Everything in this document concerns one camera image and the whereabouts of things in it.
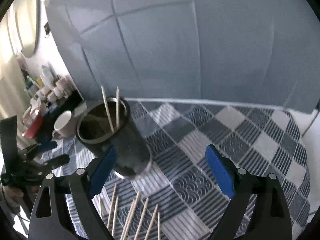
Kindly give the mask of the wooden chopstick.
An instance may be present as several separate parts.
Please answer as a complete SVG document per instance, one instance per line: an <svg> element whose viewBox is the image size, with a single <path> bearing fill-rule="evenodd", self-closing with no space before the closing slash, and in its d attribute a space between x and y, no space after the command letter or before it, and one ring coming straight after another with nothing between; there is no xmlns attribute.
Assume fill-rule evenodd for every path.
<svg viewBox="0 0 320 240"><path fill-rule="evenodd" d="M147 232L146 232L146 234L145 234L144 240L148 240L148 237L149 237L150 232L151 232L151 230L152 230L153 223L154 223L154 221L155 221L157 212L158 212L158 204L155 206L155 209L154 209L154 211L153 211L153 214L152 214L152 217L151 217L151 220L150 220L150 223L149 223Z"/></svg>
<svg viewBox="0 0 320 240"><path fill-rule="evenodd" d="M149 198L147 197L146 200L145 200L145 203L144 203L143 211L142 211L142 214L141 214L141 217L140 217L140 220L139 220L139 224L138 224L138 227L137 227L137 230L136 230L136 233L135 233L134 240L138 239L138 236L139 236L142 224L143 224L143 220L144 220L147 208L148 208L148 203L149 203Z"/></svg>
<svg viewBox="0 0 320 240"><path fill-rule="evenodd" d="M113 210L113 220L112 220L112 236L115 236L116 231L116 219L117 219L117 208L118 208L119 198L116 196L116 202L114 204L114 210Z"/></svg>
<svg viewBox="0 0 320 240"><path fill-rule="evenodd" d="M110 210L109 210L108 219L107 219L107 228L108 229L110 229L112 212L113 212L113 208L114 208L115 201L116 201L116 190L117 190L117 184L114 184L112 198L111 198L111 205L110 205Z"/></svg>
<svg viewBox="0 0 320 240"><path fill-rule="evenodd" d="M129 213L128 213L128 216L127 216L127 219L126 219L126 222L125 222L125 226L124 226L123 232L121 234L121 238L120 238L121 240L124 240L126 238L126 236L127 236L127 230L129 229L129 225L131 223L132 216L133 216L133 214L135 212L135 208L136 208L137 203L139 201L139 197L140 197L140 192L137 193L136 198L133 200L132 205L130 207L130 210L129 210Z"/></svg>
<svg viewBox="0 0 320 240"><path fill-rule="evenodd" d="M161 214L157 212L157 239L161 240Z"/></svg>

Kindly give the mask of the red round tin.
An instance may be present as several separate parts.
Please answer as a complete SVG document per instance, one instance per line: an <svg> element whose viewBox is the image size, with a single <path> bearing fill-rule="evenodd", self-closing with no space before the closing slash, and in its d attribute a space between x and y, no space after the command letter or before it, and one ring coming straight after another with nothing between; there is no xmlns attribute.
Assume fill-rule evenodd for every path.
<svg viewBox="0 0 320 240"><path fill-rule="evenodd" d="M22 132L22 137L32 139L37 135L38 131L41 128L41 125L43 123L43 116L39 113L33 113L32 116L28 119L28 121L24 125L24 129Z"/></svg>

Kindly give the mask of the white ceramic mug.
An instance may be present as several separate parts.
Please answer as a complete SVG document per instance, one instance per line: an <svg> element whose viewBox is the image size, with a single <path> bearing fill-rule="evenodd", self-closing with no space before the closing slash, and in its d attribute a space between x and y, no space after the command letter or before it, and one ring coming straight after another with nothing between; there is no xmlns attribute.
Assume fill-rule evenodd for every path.
<svg viewBox="0 0 320 240"><path fill-rule="evenodd" d="M71 111L64 111L55 121L53 139L59 140L75 135L77 119Z"/></svg>

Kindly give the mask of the blue patterned tablecloth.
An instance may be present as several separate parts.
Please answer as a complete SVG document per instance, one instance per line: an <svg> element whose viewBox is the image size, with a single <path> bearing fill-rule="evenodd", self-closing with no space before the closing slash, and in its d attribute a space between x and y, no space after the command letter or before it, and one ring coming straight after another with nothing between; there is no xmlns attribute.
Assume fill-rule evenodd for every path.
<svg viewBox="0 0 320 240"><path fill-rule="evenodd" d="M134 180L111 173L93 200L115 239L208 239L236 179L274 175L297 238L310 211L310 173L300 130L288 111L172 102L132 102L131 116L151 152ZM130 207L137 201L130 228Z"/></svg>

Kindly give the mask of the black steel utensil cup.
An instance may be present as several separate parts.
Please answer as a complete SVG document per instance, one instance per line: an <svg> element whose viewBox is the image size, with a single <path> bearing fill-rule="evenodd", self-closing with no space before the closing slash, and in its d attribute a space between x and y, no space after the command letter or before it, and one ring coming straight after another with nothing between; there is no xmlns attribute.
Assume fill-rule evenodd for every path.
<svg viewBox="0 0 320 240"><path fill-rule="evenodd" d="M120 127L116 128L116 98L108 98L114 126L110 129L103 101L88 107L76 125L78 140L96 157L102 157L111 146L117 155L114 172L120 178L134 180L146 175L152 166L151 149L131 117L129 104L120 99Z"/></svg>

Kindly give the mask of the grey-blue backdrop cloth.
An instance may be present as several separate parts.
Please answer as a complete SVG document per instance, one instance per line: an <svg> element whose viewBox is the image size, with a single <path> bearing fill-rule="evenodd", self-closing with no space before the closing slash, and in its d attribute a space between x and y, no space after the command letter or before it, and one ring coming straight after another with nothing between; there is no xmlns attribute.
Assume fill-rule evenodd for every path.
<svg viewBox="0 0 320 240"><path fill-rule="evenodd" d="M46 0L82 96L214 100L310 113L319 19L308 0Z"/></svg>

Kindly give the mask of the black wall hook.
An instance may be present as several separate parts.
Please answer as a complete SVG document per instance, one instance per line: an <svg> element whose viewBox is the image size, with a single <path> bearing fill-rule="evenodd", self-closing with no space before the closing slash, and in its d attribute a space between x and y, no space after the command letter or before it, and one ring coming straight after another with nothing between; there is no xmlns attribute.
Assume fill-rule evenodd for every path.
<svg viewBox="0 0 320 240"><path fill-rule="evenodd" d="M48 37L51 33L51 29L48 22L44 25L44 31L45 31L45 36Z"/></svg>

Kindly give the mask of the oval wall mirror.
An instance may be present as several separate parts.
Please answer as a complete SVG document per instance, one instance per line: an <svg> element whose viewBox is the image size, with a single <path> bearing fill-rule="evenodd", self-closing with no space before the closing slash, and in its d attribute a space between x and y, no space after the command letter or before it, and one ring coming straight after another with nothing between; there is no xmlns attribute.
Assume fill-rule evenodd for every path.
<svg viewBox="0 0 320 240"><path fill-rule="evenodd" d="M21 52L31 58L39 43L40 0L15 0L13 7Z"/></svg>

